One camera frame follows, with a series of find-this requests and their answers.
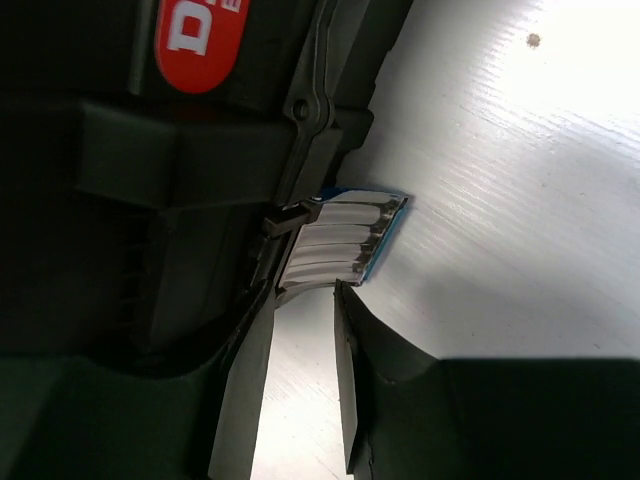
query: dark spot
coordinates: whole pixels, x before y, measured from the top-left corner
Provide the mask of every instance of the dark spot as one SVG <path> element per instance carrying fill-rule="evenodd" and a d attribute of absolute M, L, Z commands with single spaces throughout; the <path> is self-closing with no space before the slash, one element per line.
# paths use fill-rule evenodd
<path fill-rule="evenodd" d="M 529 45 L 530 48 L 538 48 L 541 41 L 542 39 L 537 33 L 530 33 L 527 37 L 527 45 Z"/>

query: black plastic housing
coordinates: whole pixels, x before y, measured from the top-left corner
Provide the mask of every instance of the black plastic housing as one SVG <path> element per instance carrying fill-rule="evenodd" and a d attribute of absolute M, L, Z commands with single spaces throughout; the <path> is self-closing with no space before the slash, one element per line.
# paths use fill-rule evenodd
<path fill-rule="evenodd" d="M 410 5 L 251 0 L 190 95 L 159 0 L 0 4 L 0 478 L 249 478 L 300 226 L 265 219 L 362 144 Z"/>

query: white wooden surface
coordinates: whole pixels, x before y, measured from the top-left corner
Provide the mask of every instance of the white wooden surface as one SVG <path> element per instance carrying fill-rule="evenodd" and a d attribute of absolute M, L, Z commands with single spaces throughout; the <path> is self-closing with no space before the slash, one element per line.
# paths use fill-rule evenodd
<path fill-rule="evenodd" d="M 439 357 L 638 355 L 638 25 L 634 0 L 415 1 L 340 178 L 414 196 L 359 290 L 380 318 Z M 254 471 L 343 478 L 331 297 L 296 302 Z"/>

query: plastic latch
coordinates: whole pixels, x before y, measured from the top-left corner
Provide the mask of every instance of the plastic latch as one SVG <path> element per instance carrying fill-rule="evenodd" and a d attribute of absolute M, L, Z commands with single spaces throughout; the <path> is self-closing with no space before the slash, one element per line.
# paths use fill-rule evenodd
<path fill-rule="evenodd" d="M 298 205 L 285 208 L 265 217 L 262 230 L 269 238 L 277 238 L 292 232 L 318 219 L 322 205 L 315 202 L 303 201 Z"/>

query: red logo badge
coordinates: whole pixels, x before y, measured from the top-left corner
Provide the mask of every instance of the red logo badge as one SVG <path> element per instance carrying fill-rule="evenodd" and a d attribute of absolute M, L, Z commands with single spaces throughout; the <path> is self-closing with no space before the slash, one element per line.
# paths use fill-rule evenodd
<path fill-rule="evenodd" d="M 161 0 L 156 61 L 186 93 L 217 87 L 236 62 L 249 0 Z"/>

